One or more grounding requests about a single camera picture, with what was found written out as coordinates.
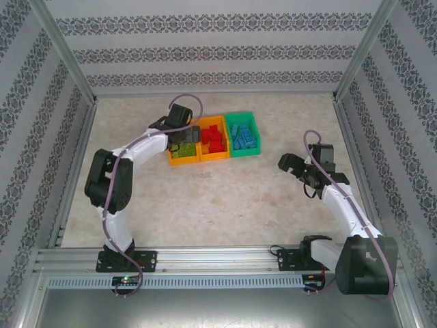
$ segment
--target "marble floor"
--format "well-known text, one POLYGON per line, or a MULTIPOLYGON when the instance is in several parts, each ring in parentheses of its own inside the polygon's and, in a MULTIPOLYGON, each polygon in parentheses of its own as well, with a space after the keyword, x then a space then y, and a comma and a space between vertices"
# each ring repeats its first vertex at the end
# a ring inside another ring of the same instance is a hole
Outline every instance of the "marble floor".
MULTIPOLYGON (((62 247, 102 247, 96 209, 83 192, 94 152, 132 141, 167 113, 173 97, 102 99, 98 109, 62 247)), ((201 95, 204 115, 252 111, 262 139, 259 156, 170 167, 162 153, 139 168, 127 208, 138 246, 296 244, 306 234, 344 242, 322 201, 307 198, 302 183, 278 169, 287 152, 306 157, 303 133, 315 129, 334 145, 337 171, 351 181, 361 204, 348 153, 328 94, 201 95)), ((195 100, 181 105, 195 114, 195 100)))

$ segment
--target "black mounting plate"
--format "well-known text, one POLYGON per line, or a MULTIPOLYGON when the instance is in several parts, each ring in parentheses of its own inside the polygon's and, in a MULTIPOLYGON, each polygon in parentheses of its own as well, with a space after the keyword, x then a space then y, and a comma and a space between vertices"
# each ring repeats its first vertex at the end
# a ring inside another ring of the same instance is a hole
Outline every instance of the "black mounting plate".
POLYGON ((278 268, 280 271, 321 271, 322 265, 315 260, 302 261, 299 249, 278 249, 278 268))
MULTIPOLYGON (((133 259, 140 264, 143 272, 155 272, 157 251, 135 251, 133 259)), ((127 269, 125 266, 113 266, 109 261, 105 251, 98 253, 96 272, 99 273, 111 273, 111 272, 135 272, 132 269, 127 269)))

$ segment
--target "patterned wallpaper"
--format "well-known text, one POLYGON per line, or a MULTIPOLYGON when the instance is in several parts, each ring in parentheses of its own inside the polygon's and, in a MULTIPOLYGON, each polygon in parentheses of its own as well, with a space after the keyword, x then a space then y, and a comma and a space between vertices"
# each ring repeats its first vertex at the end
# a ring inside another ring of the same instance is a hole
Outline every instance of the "patterned wallpaper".
POLYGON ((333 91, 381 0, 51 0, 98 96, 333 91))
POLYGON ((437 326, 436 6, 401 0, 343 99, 373 200, 437 326))
POLYGON ((0 327, 46 247, 89 109, 25 0, 0 4, 0 327))

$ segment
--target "beige floor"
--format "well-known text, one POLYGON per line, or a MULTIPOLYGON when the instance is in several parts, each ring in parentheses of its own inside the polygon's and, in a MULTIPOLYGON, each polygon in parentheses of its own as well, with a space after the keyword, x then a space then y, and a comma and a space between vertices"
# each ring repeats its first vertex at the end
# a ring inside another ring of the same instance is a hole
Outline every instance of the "beige floor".
MULTIPOLYGON (((172 97, 103 99, 98 104, 62 247, 101 247, 104 234, 96 209, 83 193, 94 152, 118 148, 167 112, 172 97)), ((306 157, 303 133, 314 128, 335 147, 337 170, 358 189, 328 94, 201 96, 205 115, 255 114, 260 156, 170 167, 166 154, 138 170, 128 207, 138 246, 296 244, 306 234, 342 242, 333 216, 302 183, 278 169, 281 155, 306 157)), ((195 100, 179 102, 195 113, 195 100)))

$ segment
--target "black cable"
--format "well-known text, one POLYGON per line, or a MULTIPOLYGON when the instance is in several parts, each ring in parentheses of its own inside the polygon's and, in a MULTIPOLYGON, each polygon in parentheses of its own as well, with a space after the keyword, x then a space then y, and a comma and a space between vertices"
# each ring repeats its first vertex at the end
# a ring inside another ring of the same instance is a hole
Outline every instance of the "black cable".
POLYGON ((271 253, 273 256, 276 256, 276 257, 278 257, 278 252, 273 253, 273 252, 272 252, 272 248, 273 248, 273 247, 278 247, 278 248, 281 248, 281 249, 286 249, 285 247, 282 247, 282 246, 279 246, 279 245, 272 245, 272 246, 270 246, 270 249, 269 249, 270 253, 271 253))
POLYGON ((308 192, 307 192, 307 183, 304 183, 304 184, 303 184, 303 192, 304 192, 304 194, 305 194, 308 198, 314 198, 314 197, 315 197, 315 194, 316 194, 315 191, 314 191, 314 194, 313 194, 312 196, 310 196, 310 195, 308 194, 308 192))

